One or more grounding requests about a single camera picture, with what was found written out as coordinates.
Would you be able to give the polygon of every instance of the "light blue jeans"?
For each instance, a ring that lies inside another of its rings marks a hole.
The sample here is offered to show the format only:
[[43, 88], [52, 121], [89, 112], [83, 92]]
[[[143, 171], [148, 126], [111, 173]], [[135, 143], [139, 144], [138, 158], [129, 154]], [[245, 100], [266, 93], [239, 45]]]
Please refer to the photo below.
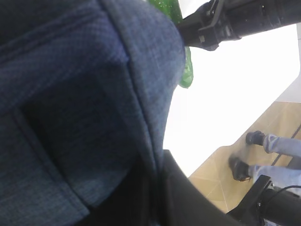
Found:
[[[263, 141], [264, 150], [267, 153], [279, 153], [292, 157], [301, 157], [301, 140], [277, 137], [269, 134]], [[278, 166], [254, 165], [249, 168], [249, 175], [255, 182], [260, 175], [271, 177], [274, 186], [287, 187], [291, 185], [301, 185], [301, 170], [288, 169]], [[301, 189], [293, 188], [291, 192], [301, 196]], [[275, 226], [274, 223], [267, 222], [267, 226]]]

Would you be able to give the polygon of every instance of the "green plastic bag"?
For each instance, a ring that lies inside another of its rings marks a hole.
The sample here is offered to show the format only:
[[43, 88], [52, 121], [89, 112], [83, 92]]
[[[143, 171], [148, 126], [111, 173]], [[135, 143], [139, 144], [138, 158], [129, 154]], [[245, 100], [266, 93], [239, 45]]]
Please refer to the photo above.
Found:
[[[180, 5], [178, 0], [148, 0], [148, 2], [158, 8], [165, 15], [175, 23], [178, 24], [183, 20]], [[185, 48], [186, 52], [186, 65], [184, 75], [181, 79], [180, 86], [183, 88], [188, 88], [191, 86], [193, 81], [193, 67], [191, 61], [190, 48]]]

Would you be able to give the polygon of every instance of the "white wall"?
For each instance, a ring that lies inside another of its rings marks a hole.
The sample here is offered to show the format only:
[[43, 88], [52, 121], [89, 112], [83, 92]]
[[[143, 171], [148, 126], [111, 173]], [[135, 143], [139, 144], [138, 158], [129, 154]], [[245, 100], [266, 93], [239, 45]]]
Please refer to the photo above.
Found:
[[[299, 52], [301, 56], [301, 24], [298, 24], [297, 28]], [[283, 92], [283, 94], [277, 99], [277, 101], [301, 103], [301, 72], [299, 77], [286, 89], [286, 91]]]

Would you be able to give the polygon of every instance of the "black shoe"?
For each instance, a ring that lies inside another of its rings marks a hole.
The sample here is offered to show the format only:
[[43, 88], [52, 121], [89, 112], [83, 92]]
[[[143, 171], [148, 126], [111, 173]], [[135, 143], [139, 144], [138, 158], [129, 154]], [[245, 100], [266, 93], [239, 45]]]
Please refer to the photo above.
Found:
[[263, 146], [263, 140], [264, 140], [264, 133], [260, 131], [256, 131], [253, 133], [248, 133], [246, 135], [246, 143], [248, 145], [260, 145]]
[[246, 181], [251, 179], [249, 176], [249, 165], [241, 161], [238, 157], [231, 156], [229, 158], [229, 167], [235, 180]]

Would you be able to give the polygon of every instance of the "wooden floor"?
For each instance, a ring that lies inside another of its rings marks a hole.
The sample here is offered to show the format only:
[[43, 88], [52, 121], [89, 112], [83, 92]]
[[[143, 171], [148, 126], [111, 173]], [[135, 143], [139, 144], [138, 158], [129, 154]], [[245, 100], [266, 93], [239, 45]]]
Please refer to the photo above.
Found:
[[[237, 153], [248, 164], [271, 165], [277, 154], [267, 154], [263, 147], [246, 145], [247, 132], [260, 130], [283, 137], [292, 137], [301, 124], [301, 104], [275, 102], [232, 146], [221, 147], [190, 177], [194, 186], [223, 212], [235, 208], [252, 186], [252, 181], [233, 180], [228, 158]], [[301, 139], [301, 132], [296, 139]], [[287, 166], [290, 157], [281, 156], [276, 165]]]

